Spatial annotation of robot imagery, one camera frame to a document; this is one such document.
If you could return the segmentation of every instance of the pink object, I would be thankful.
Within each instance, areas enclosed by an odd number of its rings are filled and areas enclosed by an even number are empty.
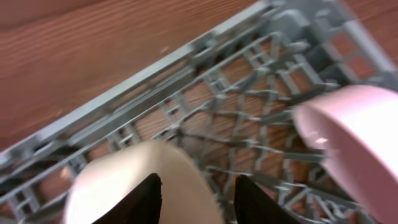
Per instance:
[[[398,94],[347,86],[298,105],[293,118],[308,147],[326,150],[335,181],[380,222],[397,223]]]

